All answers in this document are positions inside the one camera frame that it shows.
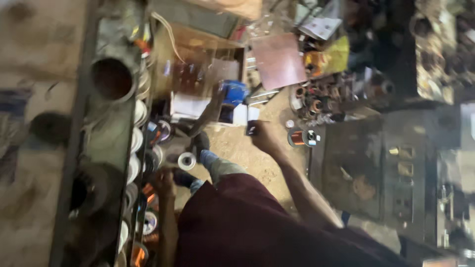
metal pipe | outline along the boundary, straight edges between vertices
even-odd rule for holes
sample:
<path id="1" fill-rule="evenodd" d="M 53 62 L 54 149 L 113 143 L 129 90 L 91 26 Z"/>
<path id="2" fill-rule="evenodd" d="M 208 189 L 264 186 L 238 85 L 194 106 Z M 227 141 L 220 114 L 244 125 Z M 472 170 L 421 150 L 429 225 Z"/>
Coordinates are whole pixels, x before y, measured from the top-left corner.
<path id="1" fill-rule="evenodd" d="M 256 105 L 256 104 L 265 103 L 265 102 L 269 102 L 269 100 L 254 101 L 250 103 L 249 105 Z"/>
<path id="2" fill-rule="evenodd" d="M 271 94 L 277 94 L 278 92 L 279 92 L 279 91 L 265 92 L 265 93 L 262 93 L 262 94 L 260 94 L 260 95 L 251 96 L 250 98 L 256 98 L 256 97 L 265 96 L 265 95 L 271 95 Z"/>

electrical wire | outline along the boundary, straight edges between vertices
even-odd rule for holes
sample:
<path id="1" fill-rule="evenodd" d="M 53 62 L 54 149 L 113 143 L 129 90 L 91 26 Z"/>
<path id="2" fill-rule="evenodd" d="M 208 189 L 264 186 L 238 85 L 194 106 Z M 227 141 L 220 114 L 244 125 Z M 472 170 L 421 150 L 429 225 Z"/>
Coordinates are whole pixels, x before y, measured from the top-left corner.
<path id="1" fill-rule="evenodd" d="M 170 37 L 171 46 L 173 47 L 173 51 L 175 52 L 175 55 L 177 55 L 179 60 L 181 60 L 183 63 L 186 64 L 185 60 L 183 60 L 180 57 L 180 55 L 178 54 L 178 51 L 177 51 L 177 48 L 176 48 L 176 45 L 175 45 L 175 37 L 173 36 L 173 31 L 171 29 L 171 25 L 168 23 L 168 21 L 164 17 L 160 16 L 157 12 L 152 12 L 151 17 L 158 20 L 159 22 L 161 22 L 165 26 L 165 28 L 167 29 L 167 32 L 168 32 L 168 36 Z"/>

copper sheet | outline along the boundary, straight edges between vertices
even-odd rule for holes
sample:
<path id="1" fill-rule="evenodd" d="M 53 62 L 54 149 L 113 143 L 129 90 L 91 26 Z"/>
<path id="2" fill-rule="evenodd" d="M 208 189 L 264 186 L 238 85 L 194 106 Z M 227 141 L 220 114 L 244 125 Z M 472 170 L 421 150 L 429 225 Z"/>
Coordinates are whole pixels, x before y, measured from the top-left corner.
<path id="1" fill-rule="evenodd" d="M 296 36 L 292 33 L 251 39 L 256 65 L 265 90 L 307 80 Z"/>

maroon shirt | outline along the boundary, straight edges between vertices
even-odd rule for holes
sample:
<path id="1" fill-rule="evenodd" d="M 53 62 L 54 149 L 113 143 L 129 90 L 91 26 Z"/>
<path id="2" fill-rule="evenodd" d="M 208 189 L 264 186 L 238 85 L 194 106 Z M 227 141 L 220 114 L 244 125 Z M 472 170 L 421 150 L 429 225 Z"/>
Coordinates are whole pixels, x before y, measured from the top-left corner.
<path id="1" fill-rule="evenodd" d="M 254 177 L 206 182 L 178 222 L 176 266 L 406 266 L 351 229 L 315 230 L 294 220 Z"/>

leg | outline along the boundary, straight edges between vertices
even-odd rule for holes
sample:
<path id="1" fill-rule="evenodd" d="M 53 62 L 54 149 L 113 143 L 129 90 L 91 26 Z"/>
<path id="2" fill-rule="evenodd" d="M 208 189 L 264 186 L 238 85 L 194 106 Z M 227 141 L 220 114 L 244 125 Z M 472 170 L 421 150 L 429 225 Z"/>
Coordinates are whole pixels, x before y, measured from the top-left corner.
<path id="1" fill-rule="evenodd" d="M 221 159 L 209 150 L 201 150 L 199 161 L 209 171 L 213 185 L 219 182 L 221 175 L 247 173 L 243 167 L 228 160 Z"/>
<path id="2" fill-rule="evenodd" d="M 205 183 L 205 181 L 200 180 L 181 169 L 175 169 L 173 171 L 173 180 L 176 185 L 189 188 L 191 195 L 194 195 L 195 192 Z"/>

